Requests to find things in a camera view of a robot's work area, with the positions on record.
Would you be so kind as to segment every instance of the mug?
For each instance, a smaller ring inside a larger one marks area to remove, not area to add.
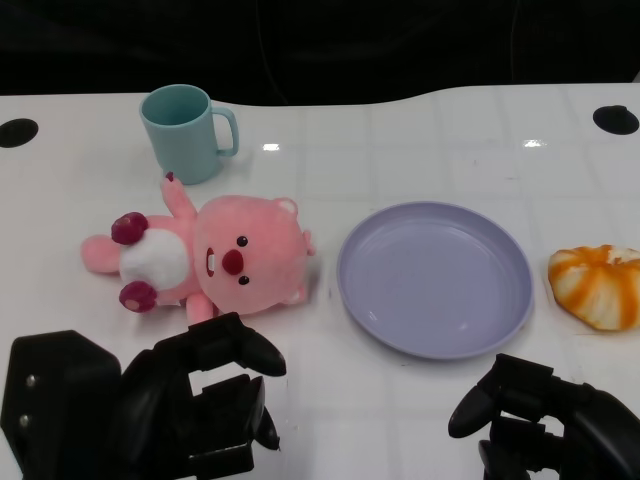
[[[233,146],[219,149],[213,115],[229,121]],[[207,93],[193,85],[167,85],[140,104],[156,159],[164,173],[173,172],[185,185],[204,182],[222,169],[219,157],[238,153],[238,124],[233,112],[212,107]]]

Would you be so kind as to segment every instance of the plate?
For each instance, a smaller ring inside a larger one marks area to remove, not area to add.
[[[431,359],[495,350],[533,309],[531,269],[511,235],[436,202],[396,205],[360,223],[340,251],[338,286],[367,332]]]

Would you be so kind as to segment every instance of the black cable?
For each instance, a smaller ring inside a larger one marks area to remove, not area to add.
[[[260,22],[260,0],[256,0],[256,26],[258,28],[258,43],[260,44],[260,56],[262,57],[262,65],[264,66],[264,71],[267,74],[267,78],[269,79],[269,83],[271,84],[271,88],[275,92],[275,94],[280,98],[282,103],[289,106],[289,101],[287,97],[284,96],[278,84],[271,73],[271,68],[269,67],[269,62],[267,61],[267,55],[264,51],[264,43],[262,42],[262,25]]]

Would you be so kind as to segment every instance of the plate rim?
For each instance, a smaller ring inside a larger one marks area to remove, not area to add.
[[[425,354],[423,352],[417,352],[417,351],[413,351],[413,350],[411,350],[409,348],[402,347],[400,345],[395,344],[394,342],[391,342],[391,341],[385,339],[384,337],[379,335],[375,330],[371,329],[366,322],[363,322],[360,318],[358,318],[357,315],[355,315],[353,313],[354,309],[353,309],[352,305],[349,304],[349,301],[347,300],[347,296],[345,295],[345,287],[342,284],[342,278],[341,278],[341,275],[340,275],[340,271],[341,271],[340,267],[341,267],[342,262],[343,262],[343,256],[344,256],[344,253],[345,253],[345,248],[346,248],[347,244],[349,243],[349,240],[351,240],[351,238],[355,235],[355,233],[365,223],[367,223],[371,219],[377,217],[378,215],[382,215],[384,212],[387,212],[388,210],[394,210],[396,208],[401,208],[401,207],[409,207],[409,206],[412,206],[412,205],[444,206],[444,207],[454,208],[454,209],[458,209],[458,210],[463,210],[463,211],[465,211],[467,213],[471,213],[473,215],[476,215],[476,216],[482,218],[483,220],[486,220],[491,225],[496,227],[498,230],[500,230],[502,233],[504,233],[507,236],[507,238],[515,245],[515,247],[518,250],[520,256],[524,260],[524,264],[525,264],[525,267],[526,267],[526,270],[527,270],[527,275],[528,275],[528,278],[529,278],[529,283],[531,285],[531,288],[529,289],[529,299],[528,299],[527,306],[525,308],[524,314],[517,321],[517,323],[516,323],[515,327],[513,328],[513,330],[511,330],[507,335],[502,337],[498,342],[495,342],[493,344],[487,345],[487,346],[482,347],[482,348],[477,348],[475,350],[471,350],[469,352],[461,353],[461,354]],[[522,329],[524,324],[531,318],[531,315],[532,315],[532,312],[533,312],[533,307],[534,307],[534,301],[535,301],[534,278],[533,278],[533,273],[532,273],[532,270],[531,270],[531,265],[529,263],[529,259],[527,258],[527,255],[524,253],[524,250],[522,250],[522,247],[516,241],[516,239],[513,237],[513,235],[511,235],[506,229],[502,228],[496,222],[494,222],[493,220],[488,218],[486,215],[478,213],[475,210],[472,210],[470,208],[463,207],[463,206],[460,206],[460,205],[456,205],[456,204],[453,204],[453,203],[448,203],[448,202],[436,202],[436,201],[424,200],[424,201],[398,203],[396,205],[391,205],[389,207],[385,207],[385,208],[383,208],[381,210],[378,210],[377,212],[374,212],[371,215],[369,215],[366,218],[364,218],[363,220],[361,220],[349,232],[347,237],[342,242],[342,246],[340,247],[340,253],[338,255],[338,262],[337,262],[337,268],[336,268],[336,277],[337,277],[337,280],[338,280],[338,290],[340,291],[340,297],[342,298],[342,303],[347,308],[349,316],[352,318],[352,320],[354,320],[361,328],[363,328],[369,335],[374,337],[379,342],[381,342],[381,343],[383,343],[383,344],[385,344],[385,345],[387,345],[387,346],[389,346],[389,347],[391,347],[391,348],[393,348],[393,349],[395,349],[395,350],[397,350],[399,352],[406,353],[406,354],[412,355],[414,357],[425,358],[425,359],[428,359],[428,360],[462,360],[462,359],[466,359],[466,358],[477,357],[477,356],[480,356],[480,355],[484,355],[485,353],[497,350],[499,347],[501,347],[502,345],[504,345],[505,343],[510,341]]]

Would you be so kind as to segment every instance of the orange and white bun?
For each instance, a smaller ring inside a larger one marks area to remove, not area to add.
[[[559,250],[549,259],[556,302],[598,330],[640,325],[640,252],[602,245]]]

